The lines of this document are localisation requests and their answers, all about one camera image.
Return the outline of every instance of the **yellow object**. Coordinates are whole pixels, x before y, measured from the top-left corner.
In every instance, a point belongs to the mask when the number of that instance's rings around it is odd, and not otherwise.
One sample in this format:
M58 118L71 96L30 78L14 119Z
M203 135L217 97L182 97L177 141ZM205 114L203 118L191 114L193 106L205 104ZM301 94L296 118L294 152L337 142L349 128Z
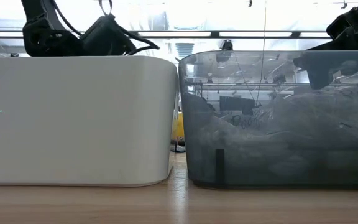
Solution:
M178 113L178 119L175 120L173 124L173 131L171 135L171 140L176 140L178 144L185 143L185 130L183 129L183 113Z
M185 143L185 130L183 128L183 113L179 112L177 120L177 141L179 143Z

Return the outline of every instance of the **wooden table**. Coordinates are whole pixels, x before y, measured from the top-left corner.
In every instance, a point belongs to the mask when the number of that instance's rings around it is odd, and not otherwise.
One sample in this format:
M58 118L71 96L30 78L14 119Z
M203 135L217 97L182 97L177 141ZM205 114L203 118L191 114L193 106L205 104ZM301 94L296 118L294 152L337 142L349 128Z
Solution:
M202 189L176 160L150 187L0 187L0 224L358 224L358 191Z

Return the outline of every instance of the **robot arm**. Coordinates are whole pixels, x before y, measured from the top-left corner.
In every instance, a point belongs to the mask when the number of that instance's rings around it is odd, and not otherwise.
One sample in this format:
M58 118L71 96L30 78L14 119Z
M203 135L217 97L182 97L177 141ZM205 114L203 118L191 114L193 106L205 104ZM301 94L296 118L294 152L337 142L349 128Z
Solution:
M30 56L132 55L141 50L159 49L153 42L126 31L112 14L104 11L105 16L81 34L60 13L55 0L22 0L22 5L27 18L23 27L24 47ZM56 10L79 38L63 27ZM136 49L130 37L150 46Z
M321 89L333 81L329 73L346 61L353 61L353 67L348 72L340 70L343 75L353 75L358 72L358 7L340 15L327 28L327 34L332 41L308 49L300 58L294 59L294 64L308 72L312 89Z

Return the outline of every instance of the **white plastic container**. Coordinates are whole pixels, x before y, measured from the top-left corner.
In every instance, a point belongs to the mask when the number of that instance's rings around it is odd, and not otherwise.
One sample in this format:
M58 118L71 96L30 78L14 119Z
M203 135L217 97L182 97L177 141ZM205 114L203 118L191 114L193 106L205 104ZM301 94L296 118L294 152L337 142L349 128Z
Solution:
M160 182L177 101L159 58L0 58L0 184Z

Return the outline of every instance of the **clear plastic container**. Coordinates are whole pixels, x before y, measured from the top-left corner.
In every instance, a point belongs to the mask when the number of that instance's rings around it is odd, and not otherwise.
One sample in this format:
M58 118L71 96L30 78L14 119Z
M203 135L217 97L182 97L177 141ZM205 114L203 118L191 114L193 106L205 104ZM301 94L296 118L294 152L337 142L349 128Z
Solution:
M358 188L358 52L203 52L179 74L195 184Z

